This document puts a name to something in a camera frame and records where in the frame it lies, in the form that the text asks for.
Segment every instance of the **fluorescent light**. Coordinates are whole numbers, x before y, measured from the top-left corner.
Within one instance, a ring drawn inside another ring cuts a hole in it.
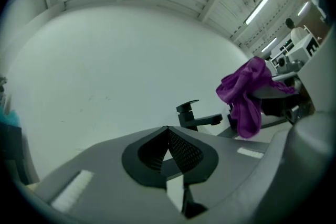
[[[308,5],[308,2],[306,2],[305,4],[304,4],[304,6],[302,7],[302,9],[299,11],[299,13],[298,13],[298,16],[300,16],[300,14],[303,12],[303,10],[305,9],[305,7]]]
[[[259,5],[257,6],[257,8],[252,12],[252,14],[247,18],[247,20],[245,21],[245,23],[248,25],[253,19],[254,17],[256,17],[256,15],[259,13],[259,11],[261,11],[261,9],[264,7],[264,5],[266,4],[268,0],[262,0]]]
[[[277,40],[277,38],[275,37],[271,42],[270,42],[270,44],[268,44],[261,52],[264,52],[269,46],[271,46],[273,43],[274,43],[274,41],[276,41]]]

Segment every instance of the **black mesh part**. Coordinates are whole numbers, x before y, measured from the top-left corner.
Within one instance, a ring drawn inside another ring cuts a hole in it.
[[[163,158],[168,150],[167,131],[154,137],[139,148],[138,156],[144,165],[160,173]]]
[[[202,151],[172,131],[168,130],[168,133],[169,151],[181,172],[186,173],[195,168],[204,157]]]

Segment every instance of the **black handle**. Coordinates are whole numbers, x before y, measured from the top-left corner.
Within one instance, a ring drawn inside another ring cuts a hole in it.
[[[193,100],[193,101],[189,101],[189,102],[186,102],[184,104],[181,104],[181,105],[176,107],[176,111],[179,112],[179,113],[188,112],[188,111],[191,110],[191,104],[196,103],[198,101],[199,100]]]

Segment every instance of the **gray panel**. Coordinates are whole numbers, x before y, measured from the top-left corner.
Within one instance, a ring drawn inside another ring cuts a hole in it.
[[[300,211],[306,212],[309,209],[318,210],[320,204],[327,201],[325,196],[328,194],[333,200],[334,182],[326,171],[334,173],[330,164],[335,155],[335,132],[335,114],[331,113],[316,112],[293,126],[281,163],[258,206],[253,223],[280,223],[300,204]],[[317,190],[318,184],[323,185],[323,190],[330,191]]]
[[[219,163],[210,178],[204,183],[190,186],[194,201],[207,208],[212,208],[230,195],[258,165],[260,159],[240,154],[237,150],[243,147],[264,152],[268,146],[267,143],[234,140],[176,128],[212,146],[218,153]]]
[[[251,95],[259,99],[270,99],[270,98],[286,98],[288,96],[293,95],[293,93],[285,93],[283,91],[278,90],[277,88],[271,87],[270,85],[265,85],[255,90]]]
[[[238,131],[233,130],[231,127],[228,127],[224,131],[219,133],[218,136],[224,137],[224,138],[235,138],[238,136]]]
[[[285,117],[261,114],[261,128],[268,128],[286,122]]]
[[[335,33],[334,24],[316,54],[298,72],[317,111],[336,111]]]
[[[121,155],[132,142],[157,131],[154,128],[96,144],[51,173],[36,194],[50,201],[75,172],[94,176],[69,214],[94,223],[176,223],[185,218],[164,189],[139,185],[124,170]]]
[[[297,73],[293,71],[293,72],[290,72],[290,73],[287,73],[287,74],[281,74],[281,75],[272,77],[272,80],[273,81],[281,81],[281,82],[283,82],[285,79],[289,79],[289,78],[295,77],[296,75],[297,75]]]
[[[267,152],[248,178],[221,203],[189,223],[234,224],[250,221],[278,169],[286,138],[287,131],[275,134]]]

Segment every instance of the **faucet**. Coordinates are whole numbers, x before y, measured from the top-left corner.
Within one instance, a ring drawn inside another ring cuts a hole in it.
[[[178,120],[180,121],[180,126],[190,130],[198,131],[197,126],[219,124],[223,119],[222,114],[216,114],[199,119],[194,118],[191,104],[198,101],[199,100],[189,101],[176,107],[176,111],[179,113]]]

